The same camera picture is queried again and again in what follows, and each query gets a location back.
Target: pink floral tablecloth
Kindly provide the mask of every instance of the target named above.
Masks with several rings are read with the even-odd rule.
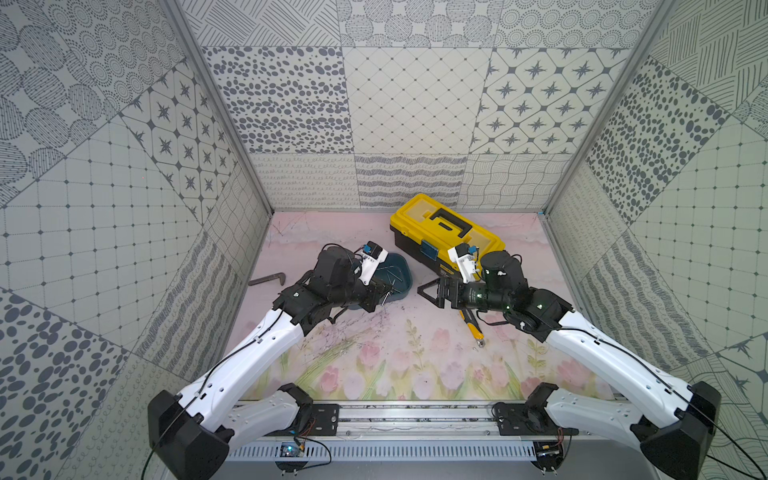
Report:
[[[469,214],[499,235],[510,253],[523,256],[532,286],[570,301],[562,274],[535,214]],[[295,282],[311,269],[323,244],[352,250],[373,240],[403,254],[414,287],[403,300],[375,313],[344,313],[336,323],[317,326],[243,397],[261,399],[295,382],[314,399],[525,399],[540,382],[553,382],[587,396],[612,399],[602,379],[569,356],[509,325],[484,326],[478,348],[457,310],[439,310],[415,287],[435,274],[397,249],[388,214],[278,213],[273,218],[252,278],[279,271]],[[281,290],[277,282],[249,288],[229,341],[235,346],[255,327]],[[502,321],[487,313],[487,322]]]

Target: wire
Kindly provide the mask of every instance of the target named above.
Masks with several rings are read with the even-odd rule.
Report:
[[[750,475],[749,473],[746,473],[744,470],[739,470],[738,468],[736,468],[736,467],[734,467],[732,465],[728,465],[726,462],[723,462],[722,460],[718,460],[717,458],[714,458],[712,455],[707,455],[707,458],[711,458],[715,462],[720,463],[721,465],[725,465],[726,467],[730,468],[731,470],[735,470],[735,471],[739,472],[741,475],[744,475],[746,477],[754,478],[755,480],[763,480],[765,478],[765,477],[760,478],[760,477],[756,477],[754,475]]]
[[[485,320],[483,320],[482,318],[480,318],[480,310],[475,310],[475,316],[477,317],[478,320],[480,320],[481,322],[483,322],[487,326],[511,325],[510,322],[507,322],[506,320],[504,322],[488,323]]]
[[[168,424],[168,426],[165,428],[165,430],[163,430],[163,432],[160,434],[160,436],[159,436],[159,437],[157,437],[157,444],[156,444],[154,447],[152,447],[152,448],[150,449],[150,451],[149,451],[149,455],[147,456],[147,461],[146,461],[146,462],[144,462],[144,468],[143,468],[143,469],[141,469],[141,480],[144,480],[144,476],[147,474],[147,467],[149,466],[149,461],[152,459],[152,455],[154,455],[154,450],[155,450],[157,447],[159,447],[159,446],[160,446],[160,443],[162,442],[162,440],[163,440],[163,437],[165,436],[165,434],[166,434],[166,433],[168,433],[168,430],[170,430],[170,428],[171,428],[171,427],[174,425],[174,423],[176,423],[176,421],[179,419],[179,417],[181,416],[181,414],[182,414],[182,413],[184,413],[184,412],[186,412],[186,411],[187,411],[187,409],[190,407],[190,405],[192,405],[192,402],[194,402],[195,400],[197,400],[197,397],[196,397],[196,396],[192,397],[192,400],[190,400],[190,402],[189,402],[189,403],[188,403],[188,404],[187,404],[187,405],[186,405],[184,408],[182,408],[180,412],[178,412],[178,413],[176,414],[176,416],[174,417],[174,419],[170,421],[170,423],[169,423],[169,424]]]
[[[568,457],[568,452],[571,451],[571,443],[574,441],[574,436],[569,435],[568,436],[568,447],[565,449],[565,453],[563,454],[563,461],[560,462],[560,465],[562,466],[565,463],[565,459]]]
[[[520,329],[520,330],[522,330],[523,332],[525,332],[525,333],[528,333],[528,334],[531,334],[531,333],[532,333],[532,332],[530,332],[530,331],[528,331],[528,330],[525,330],[525,329]],[[763,477],[762,477],[762,478],[760,478],[760,477],[755,477],[755,476],[752,476],[752,475],[750,475],[750,474],[747,474],[747,473],[745,473],[745,472],[742,472],[742,471],[741,471],[741,470],[739,470],[738,468],[736,468],[736,467],[734,467],[734,466],[732,466],[732,465],[729,465],[729,464],[727,464],[726,462],[723,462],[722,460],[718,460],[717,458],[714,458],[714,457],[713,457],[713,456],[711,456],[711,455],[707,455],[707,457],[709,457],[709,458],[711,458],[711,459],[713,459],[713,460],[717,461],[718,463],[720,463],[720,464],[722,464],[722,465],[725,465],[725,466],[726,466],[726,467],[728,467],[728,468],[731,468],[732,470],[734,470],[734,471],[736,471],[736,472],[739,472],[739,473],[743,473],[744,475],[747,475],[747,476],[748,476],[748,477],[750,477],[750,478],[756,478],[757,480],[766,480],[766,474],[765,474],[765,472],[763,472],[763,469],[762,469],[762,468],[761,468],[761,467],[760,467],[760,466],[757,464],[757,462],[755,462],[755,459],[754,459],[754,458],[752,458],[752,456],[751,456],[749,453],[747,453],[747,452],[746,452],[746,451],[745,451],[745,450],[744,450],[744,449],[741,447],[741,445],[739,445],[739,444],[736,442],[736,440],[734,440],[734,439],[733,439],[733,437],[731,437],[730,435],[728,435],[728,432],[726,432],[726,431],[725,431],[725,429],[723,429],[723,428],[722,428],[722,427],[720,427],[718,424],[716,424],[714,420],[712,420],[712,419],[711,419],[709,416],[707,416],[707,415],[706,415],[704,412],[702,412],[701,410],[699,410],[699,408],[698,408],[698,407],[696,407],[696,406],[695,406],[693,403],[691,403],[691,402],[689,402],[687,399],[685,399],[685,397],[683,397],[683,396],[682,396],[680,393],[678,393],[678,392],[677,392],[677,390],[673,389],[673,388],[672,388],[672,386],[671,386],[669,383],[665,382],[665,381],[664,381],[664,380],[663,380],[661,377],[659,377],[659,375],[657,375],[657,374],[656,374],[656,372],[654,372],[654,371],[653,371],[653,370],[652,370],[650,367],[648,367],[648,366],[647,366],[647,365],[646,365],[644,362],[641,362],[641,360],[640,360],[640,359],[639,359],[637,356],[635,356],[635,355],[634,355],[632,352],[629,352],[628,350],[626,350],[626,349],[624,349],[624,348],[622,348],[622,347],[620,347],[620,346],[618,346],[618,345],[614,345],[613,343],[610,343],[610,342],[606,342],[605,340],[599,339],[599,338],[598,338],[596,335],[593,335],[592,333],[589,333],[587,330],[584,330],[584,329],[578,329],[578,328],[573,328],[573,327],[567,327],[567,326],[566,326],[566,327],[561,327],[561,328],[556,328],[556,329],[546,329],[546,330],[540,330],[540,331],[539,331],[539,332],[537,332],[537,333],[543,333],[543,332],[552,332],[552,331],[555,331],[555,330],[571,330],[571,331],[575,331],[575,332],[582,332],[582,333],[586,333],[587,335],[589,335],[590,337],[592,337],[593,339],[595,339],[595,340],[596,340],[596,341],[598,341],[599,343],[603,343],[604,345],[612,346],[613,348],[615,348],[615,349],[619,350],[620,352],[623,352],[624,354],[628,355],[630,358],[632,358],[632,359],[633,359],[633,360],[635,360],[636,362],[640,363],[640,364],[643,366],[643,368],[645,368],[645,369],[646,369],[646,370],[647,370],[647,371],[648,371],[648,372],[649,372],[649,373],[650,373],[652,376],[654,376],[654,377],[656,378],[656,380],[658,380],[660,383],[662,383],[664,386],[666,386],[666,387],[667,387],[667,390],[668,390],[669,392],[672,392],[672,393],[674,393],[674,394],[675,394],[677,397],[679,397],[679,398],[680,398],[680,400],[683,400],[683,401],[684,401],[686,404],[688,404],[689,406],[693,407],[693,408],[694,408],[694,409],[695,409],[697,412],[699,412],[699,414],[700,414],[700,415],[701,415],[701,416],[702,416],[702,417],[703,417],[705,420],[707,420],[709,423],[711,423],[711,424],[712,424],[712,426],[714,426],[716,429],[720,430],[720,431],[723,433],[723,435],[725,435],[725,436],[726,436],[726,438],[728,438],[728,440],[730,440],[730,442],[731,442],[731,443],[733,443],[733,446],[735,446],[737,449],[739,449],[739,451],[740,451],[740,452],[742,452],[742,453],[744,454],[744,456],[746,456],[746,457],[747,457],[747,458],[750,460],[750,462],[752,462],[752,465],[755,465],[755,468],[757,468],[757,470],[760,472],[760,474],[761,474]]]
[[[317,464],[317,465],[312,465],[312,466],[310,466],[310,467],[304,467],[304,468],[302,468],[302,470],[309,470],[310,468],[315,468],[315,467],[324,467],[324,466],[326,466],[326,465],[330,465],[330,463],[333,461],[333,456],[331,455],[331,450],[330,450],[330,449],[329,449],[329,448],[326,446],[326,444],[324,444],[324,443],[322,443],[322,442],[318,442],[317,440],[312,440],[312,439],[311,439],[311,438],[309,438],[309,437],[303,437],[303,436],[300,436],[300,435],[297,435],[297,436],[295,436],[294,438],[295,438],[295,439],[302,439],[302,440],[304,441],[304,443],[305,443],[305,444],[306,444],[307,442],[315,442],[315,443],[318,443],[318,444],[320,444],[320,445],[321,445],[321,446],[322,446],[322,447],[323,447],[323,448],[326,450],[326,452],[328,452],[328,462],[325,462],[325,463],[319,463],[319,464]]]
[[[349,259],[349,265],[350,265],[350,266],[352,266],[352,264],[353,264],[354,262],[352,261],[352,257],[349,255],[349,250],[347,250],[346,248],[342,247],[342,246],[341,246],[341,245],[339,245],[338,243],[326,243],[325,245],[323,245],[323,248],[321,248],[321,249],[320,249],[320,251],[322,252],[322,251],[323,251],[323,250],[325,250],[325,249],[326,249],[326,247],[328,247],[328,246],[331,246],[331,247],[338,247],[338,248],[340,248],[340,249],[344,250],[344,253],[346,253],[346,257]],[[360,251],[360,249],[362,249],[362,247],[360,247],[359,249],[355,250],[355,253],[357,253],[358,251]]]
[[[147,461],[146,461],[146,462],[144,462],[144,468],[141,470],[141,480],[144,480],[144,475],[147,473],[147,467],[149,466],[149,461],[152,459],[152,455],[154,454],[154,451],[155,451],[155,449],[156,449],[157,447],[159,447],[159,446],[160,446],[160,444],[161,444],[161,443],[162,443],[162,441],[163,441],[163,437],[165,436],[165,434],[167,434],[167,433],[168,433],[168,430],[170,430],[170,428],[171,428],[171,427],[174,425],[174,423],[176,423],[176,421],[179,419],[179,417],[181,416],[181,414],[182,414],[182,413],[185,413],[185,412],[187,411],[187,409],[190,407],[190,405],[192,405],[192,402],[194,402],[195,400],[197,400],[198,396],[200,395],[200,393],[201,393],[201,392],[203,391],[203,389],[205,388],[205,385],[208,383],[208,379],[209,379],[209,378],[210,378],[210,376],[211,376],[211,375],[214,373],[214,370],[215,370],[216,368],[218,368],[218,367],[219,367],[219,366],[220,366],[222,363],[226,362],[226,361],[227,361],[229,358],[231,358],[231,357],[232,357],[232,356],[233,356],[235,353],[238,353],[238,352],[239,352],[239,351],[241,351],[242,349],[244,349],[244,348],[246,348],[246,347],[248,347],[248,346],[251,346],[251,345],[253,345],[253,344],[254,344],[255,342],[257,342],[257,341],[258,341],[258,340],[259,340],[261,337],[263,337],[264,335],[266,335],[266,333],[267,333],[267,332],[269,332],[269,331],[272,329],[272,327],[273,327],[273,326],[275,326],[275,324],[277,323],[277,321],[278,321],[278,320],[280,320],[280,317],[281,317],[281,316],[283,316],[283,309],[282,309],[282,306],[281,306],[281,308],[280,308],[280,314],[278,314],[278,315],[277,315],[277,318],[275,319],[275,321],[274,321],[274,322],[272,322],[272,325],[268,326],[268,327],[266,328],[266,330],[264,330],[262,333],[260,333],[260,334],[259,334],[259,336],[258,336],[258,337],[256,337],[255,339],[251,340],[250,342],[248,342],[248,343],[246,343],[245,345],[241,346],[239,349],[237,349],[237,350],[233,351],[233,352],[232,352],[232,353],[230,353],[229,355],[227,355],[227,356],[225,356],[224,358],[222,358],[221,360],[219,360],[219,362],[218,362],[216,365],[214,365],[214,367],[213,367],[212,369],[210,369],[210,370],[208,371],[208,374],[205,376],[205,380],[203,381],[203,385],[201,385],[201,386],[200,386],[200,389],[199,389],[199,390],[197,390],[197,393],[195,394],[195,396],[194,396],[194,397],[192,397],[192,400],[190,400],[190,401],[189,401],[189,403],[188,403],[188,404],[187,404],[187,405],[186,405],[184,408],[182,408],[180,412],[178,412],[178,413],[176,414],[176,416],[174,417],[174,419],[173,419],[173,420],[171,420],[171,421],[170,421],[170,423],[168,424],[168,427],[166,427],[166,428],[165,428],[165,430],[164,430],[164,431],[163,431],[163,432],[160,434],[160,436],[159,436],[159,437],[157,437],[157,444],[156,444],[154,447],[152,447],[152,449],[150,450],[150,452],[149,452],[149,456],[147,457]]]

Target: grid pattern tile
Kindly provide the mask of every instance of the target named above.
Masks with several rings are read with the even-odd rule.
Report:
[[[129,349],[200,231],[119,118],[2,219],[0,282]]]
[[[269,214],[248,174],[236,163],[224,196],[209,212],[203,228],[241,278],[250,276],[269,223]]]
[[[487,50],[343,52],[356,154],[467,154]]]
[[[571,155],[470,155],[457,208],[542,208]]]
[[[731,118],[632,226],[715,346],[768,332],[766,147]]]

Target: patterned wall panel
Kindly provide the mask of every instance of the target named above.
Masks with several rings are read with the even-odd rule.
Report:
[[[128,351],[0,290],[4,478],[55,478],[105,402]]]
[[[355,153],[467,154],[488,50],[343,52]]]
[[[177,392],[187,381],[159,366],[130,355],[103,405],[80,442],[64,462],[57,478],[112,478],[137,480],[149,455],[146,405],[161,390]],[[157,457],[145,478],[154,478],[161,466]]]
[[[733,116],[768,138],[768,76],[739,104]]]
[[[67,0],[20,2],[47,14],[85,70],[121,110],[168,71],[183,54],[160,5],[147,2]]]
[[[199,45],[339,46],[334,0],[183,0]]]
[[[542,208],[571,155],[470,155],[457,208]]]
[[[179,368],[210,366],[267,211],[210,92],[174,66],[156,1],[10,0],[0,25],[2,476],[137,478],[147,402],[186,380],[137,356],[126,366],[130,350],[189,270],[193,241],[214,238],[227,307],[194,305],[208,330],[172,352]]]
[[[396,210],[416,194],[456,207],[467,157],[356,155],[360,206]]]
[[[764,0],[681,0],[651,55],[733,112],[768,75]]]
[[[339,48],[204,48],[251,154],[352,152]]]
[[[658,0],[507,0],[495,45],[632,48]]]
[[[0,205],[93,134],[114,108],[31,2],[0,12]]]
[[[735,343],[717,353],[723,366],[763,422],[768,422],[766,418],[768,415],[766,346],[768,346],[768,333]]]
[[[573,154],[628,50],[494,48],[470,150]]]
[[[697,323],[723,348],[768,332],[763,203],[768,141],[730,118],[632,231]]]
[[[235,153],[187,59],[120,116],[192,215],[204,223],[227,186]]]
[[[208,213],[203,228],[214,237],[235,273],[247,279],[269,225],[266,207],[238,161],[224,196]]]
[[[129,349],[201,229],[120,118],[2,217],[0,283]]]
[[[728,113],[648,58],[587,156],[628,223],[656,198]]]
[[[359,208],[354,155],[251,154],[273,208]]]
[[[578,166],[549,220],[576,281],[584,278],[627,229],[586,164]]]
[[[204,231],[134,353],[182,378],[196,379],[227,343],[242,289],[243,281]]]
[[[342,45],[493,47],[503,0],[336,0]]]
[[[657,3],[182,1],[249,153],[328,165],[345,154],[573,154]],[[269,166],[261,180],[277,208],[360,206],[310,191],[284,198],[289,175],[316,176]],[[551,184],[531,178],[528,200],[473,194],[467,207],[537,208]]]
[[[765,469],[768,463],[768,427],[763,422],[765,417],[755,413],[744,395],[740,381],[733,377],[723,364],[726,360],[719,355],[710,355],[686,366],[672,370],[670,373],[688,382],[707,382],[723,396],[720,404],[720,416],[717,424],[725,429],[742,448]],[[745,472],[755,472],[752,462],[747,460],[733,444],[721,433],[715,435],[709,454],[723,462]],[[715,461],[707,459],[701,469],[699,478],[715,479],[728,478],[736,480],[743,476],[733,470],[724,468]]]
[[[594,324],[654,365],[668,371],[712,353],[629,230],[580,286]]]

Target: star pattern tile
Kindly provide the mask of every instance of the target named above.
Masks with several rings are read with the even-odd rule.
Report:
[[[208,97],[179,62],[119,115],[197,221],[229,180],[235,153]]]
[[[573,154],[628,54],[620,48],[494,48],[471,153]]]

